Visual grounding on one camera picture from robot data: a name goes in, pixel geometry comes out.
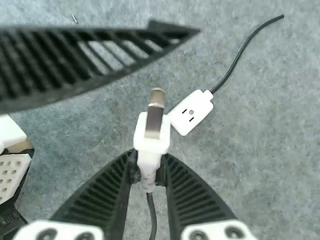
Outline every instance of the robotic claw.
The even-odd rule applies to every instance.
[[[124,152],[81,186],[51,217],[21,228],[14,240],[121,240],[130,188],[142,183],[153,227],[152,192],[166,188],[171,240],[256,240],[215,191],[167,153],[170,121],[164,92],[152,90],[148,111],[139,115],[135,149]],[[150,239],[155,239],[155,229]]]
[[[148,111],[138,117],[134,149],[92,176],[50,220],[28,224],[14,207],[34,148],[6,113],[52,104],[110,84],[163,57],[199,32],[155,20],[145,29],[0,29],[0,114],[5,114],[0,115],[0,174],[3,170],[5,175],[0,176],[0,240],[121,240],[130,188],[138,182],[149,203],[150,240],[156,237],[152,198],[156,186],[166,188],[171,240],[256,240],[203,179],[168,154],[171,129],[168,116],[163,115],[161,89],[152,91]],[[121,67],[112,67],[113,62],[90,46],[92,41]],[[124,45],[125,41],[144,51],[147,58]],[[105,42],[120,47],[134,62],[126,64]],[[97,57],[104,70],[86,55],[87,51]],[[8,178],[9,171],[14,178]]]

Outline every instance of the white connector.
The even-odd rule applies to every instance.
[[[30,163],[27,153],[0,156],[0,205],[15,195]]]
[[[214,109],[213,98],[209,90],[195,90],[168,113],[171,125],[186,136]]]
[[[161,165],[161,158],[170,146],[170,119],[162,116],[159,139],[145,137],[147,125],[146,111],[141,112],[133,136],[133,147],[138,151],[137,165],[140,169],[142,187],[152,193],[156,187],[156,173]]]
[[[13,240],[103,240],[104,232],[100,227],[38,220],[22,227]]]
[[[25,132],[8,115],[0,115],[0,154],[5,148],[22,143],[27,139]]]

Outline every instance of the white outlet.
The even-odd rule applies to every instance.
[[[171,125],[186,136],[214,109],[213,97],[209,90],[195,90],[168,113]]]
[[[29,154],[0,156],[0,205],[15,195],[30,163]]]

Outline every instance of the extension cord outlet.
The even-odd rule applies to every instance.
[[[171,125],[186,136],[214,109],[213,98],[209,90],[195,90],[168,113]]]
[[[21,228],[13,240],[103,240],[100,227],[38,220]]]
[[[15,195],[30,163],[29,154],[0,156],[0,205]]]

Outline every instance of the gray carpet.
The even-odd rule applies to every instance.
[[[214,111],[188,136],[172,130],[170,153],[189,165],[260,240],[320,238],[320,4],[311,0],[2,0],[0,24],[144,27],[149,18],[201,28],[167,57],[112,85],[13,114],[36,147],[17,202],[47,219],[83,182],[133,146],[153,87],[166,111],[211,88],[255,27]],[[164,189],[155,192],[157,240],[169,239]],[[124,239],[147,239],[150,217],[132,188]]]

